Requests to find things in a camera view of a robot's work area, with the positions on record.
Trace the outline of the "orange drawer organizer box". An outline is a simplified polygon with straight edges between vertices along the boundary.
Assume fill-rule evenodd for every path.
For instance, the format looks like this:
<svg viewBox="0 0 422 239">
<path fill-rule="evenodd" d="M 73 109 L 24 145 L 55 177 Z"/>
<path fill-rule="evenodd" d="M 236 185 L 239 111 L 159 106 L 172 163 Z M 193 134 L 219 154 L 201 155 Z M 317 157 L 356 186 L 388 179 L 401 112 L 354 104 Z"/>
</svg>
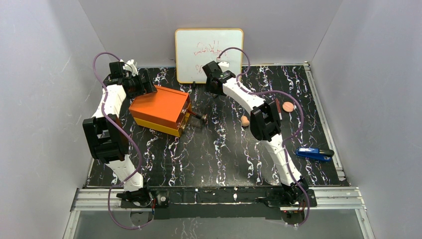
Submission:
<svg viewBox="0 0 422 239">
<path fill-rule="evenodd" d="M 156 90 L 136 97 L 129 112 L 139 126 L 180 137 L 190 116 L 189 94 L 158 85 Z"/>
</svg>

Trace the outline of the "beige gourd makeup sponge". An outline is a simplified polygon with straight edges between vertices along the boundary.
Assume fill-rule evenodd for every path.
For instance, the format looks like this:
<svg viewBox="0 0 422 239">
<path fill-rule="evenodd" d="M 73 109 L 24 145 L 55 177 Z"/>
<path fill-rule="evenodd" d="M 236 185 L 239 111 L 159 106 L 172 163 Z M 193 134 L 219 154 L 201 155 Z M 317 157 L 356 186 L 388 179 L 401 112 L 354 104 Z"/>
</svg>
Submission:
<svg viewBox="0 0 422 239">
<path fill-rule="evenodd" d="M 240 123 L 241 123 L 241 126 L 242 127 L 248 127 L 248 126 L 250 126 L 250 121 L 249 121 L 249 119 L 248 119 L 247 116 L 242 116 L 240 118 Z"/>
</svg>

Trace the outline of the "small round pink puff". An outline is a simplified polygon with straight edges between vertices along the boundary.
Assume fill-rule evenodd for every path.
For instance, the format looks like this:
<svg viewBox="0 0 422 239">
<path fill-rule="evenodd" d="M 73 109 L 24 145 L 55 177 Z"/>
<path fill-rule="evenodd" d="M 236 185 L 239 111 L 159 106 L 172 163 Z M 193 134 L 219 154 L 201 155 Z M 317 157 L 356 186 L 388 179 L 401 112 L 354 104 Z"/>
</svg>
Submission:
<svg viewBox="0 0 422 239">
<path fill-rule="evenodd" d="M 291 113 L 295 110 L 295 105 L 291 102 L 284 102 L 282 104 L 282 109 L 287 113 Z"/>
</svg>

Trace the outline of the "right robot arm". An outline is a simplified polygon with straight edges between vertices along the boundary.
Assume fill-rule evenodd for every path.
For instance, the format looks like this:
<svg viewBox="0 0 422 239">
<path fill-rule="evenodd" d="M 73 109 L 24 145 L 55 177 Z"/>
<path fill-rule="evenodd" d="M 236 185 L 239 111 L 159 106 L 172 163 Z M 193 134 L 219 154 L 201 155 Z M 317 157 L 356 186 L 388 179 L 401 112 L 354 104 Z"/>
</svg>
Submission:
<svg viewBox="0 0 422 239">
<path fill-rule="evenodd" d="M 206 90 L 212 94 L 229 96 L 250 115 L 250 131 L 256 140 L 263 143 L 269 152 L 284 187 L 288 203 L 309 202 L 308 185 L 296 169 L 281 135 L 281 118 L 277 103 L 261 97 L 261 93 L 247 89 L 233 72 L 222 70 L 223 62 L 211 61 L 202 67 L 205 73 Z"/>
</svg>

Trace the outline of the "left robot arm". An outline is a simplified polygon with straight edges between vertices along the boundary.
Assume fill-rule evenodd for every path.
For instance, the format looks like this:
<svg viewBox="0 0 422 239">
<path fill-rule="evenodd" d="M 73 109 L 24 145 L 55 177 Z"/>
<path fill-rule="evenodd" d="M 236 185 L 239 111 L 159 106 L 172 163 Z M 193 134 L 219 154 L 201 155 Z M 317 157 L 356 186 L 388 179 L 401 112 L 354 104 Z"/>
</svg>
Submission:
<svg viewBox="0 0 422 239">
<path fill-rule="evenodd" d="M 109 167 L 123 184 L 117 195 L 128 202 L 148 203 L 152 200 L 148 186 L 129 158 L 129 146 L 134 141 L 122 129 L 120 109 L 126 98 L 150 95 L 157 89 L 149 72 L 139 74 L 137 63 L 120 59 L 109 64 L 110 74 L 102 81 L 103 94 L 98 109 L 83 121 L 83 130 L 93 159 Z"/>
</svg>

